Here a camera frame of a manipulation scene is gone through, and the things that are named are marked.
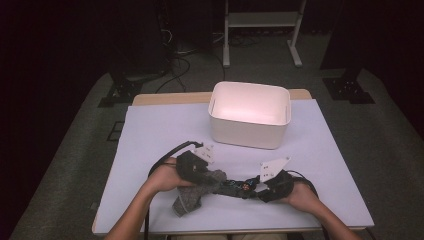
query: dark background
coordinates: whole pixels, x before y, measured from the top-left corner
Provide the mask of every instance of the dark background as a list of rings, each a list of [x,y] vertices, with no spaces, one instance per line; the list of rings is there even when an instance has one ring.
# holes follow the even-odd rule
[[[0,239],[8,238],[13,231],[86,95],[113,62],[105,57],[107,42],[99,42],[107,36],[92,8],[99,2],[1,2]],[[190,9],[195,2],[181,4]],[[206,5],[212,6],[209,14],[213,30],[222,28],[222,3]],[[249,6],[267,11],[273,4],[280,6],[281,1],[239,4],[244,5],[234,0],[232,8]],[[420,47],[424,39],[418,9],[412,1],[309,0],[301,31],[328,33],[335,26],[322,68],[345,68],[359,62],[382,79],[405,116],[424,136],[424,54]],[[146,35],[134,34],[149,44],[143,38]],[[141,59],[153,59],[151,52],[141,50],[141,54]],[[160,67],[153,70],[166,68],[161,64],[159,59]]]

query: gray cloth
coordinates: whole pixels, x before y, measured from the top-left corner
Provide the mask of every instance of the gray cloth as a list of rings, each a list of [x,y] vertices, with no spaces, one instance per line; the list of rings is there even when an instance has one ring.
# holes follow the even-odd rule
[[[227,175],[221,170],[215,170],[204,173],[217,180],[213,184],[197,184],[193,187],[178,187],[178,198],[175,199],[172,209],[177,216],[182,217],[184,214],[192,212],[202,206],[201,196],[218,190],[220,183],[227,180]]]

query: forearm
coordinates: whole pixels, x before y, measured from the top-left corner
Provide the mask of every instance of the forearm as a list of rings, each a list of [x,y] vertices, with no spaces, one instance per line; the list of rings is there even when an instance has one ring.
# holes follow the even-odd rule
[[[150,203],[155,195],[156,192],[146,186],[142,186],[105,239],[137,239]]]
[[[352,232],[329,208],[322,204],[312,213],[327,229],[332,240],[359,240],[358,235]]]

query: white plastic bin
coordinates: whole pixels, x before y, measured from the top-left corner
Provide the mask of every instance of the white plastic bin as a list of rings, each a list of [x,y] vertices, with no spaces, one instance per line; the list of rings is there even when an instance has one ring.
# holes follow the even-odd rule
[[[208,111],[215,141],[276,149],[291,119],[290,93],[277,86],[220,82]]]

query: white tabletop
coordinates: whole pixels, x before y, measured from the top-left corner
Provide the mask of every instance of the white tabletop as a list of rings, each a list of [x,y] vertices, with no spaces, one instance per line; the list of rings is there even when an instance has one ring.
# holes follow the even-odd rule
[[[290,157],[285,169],[298,171],[311,180],[320,199],[346,225],[352,228],[374,225],[315,100],[292,101],[292,120],[281,147],[276,150],[214,142],[207,108],[205,103],[129,107],[93,224],[94,234],[104,234],[112,228],[146,180],[151,166],[186,141],[213,144],[215,163],[209,170],[221,169],[234,180],[255,177],[260,173],[261,162]],[[312,215],[285,204],[213,194],[202,197],[200,209],[179,218],[172,210],[177,195],[177,190],[173,190],[159,193],[153,199],[149,228],[152,234],[293,231],[320,227]]]

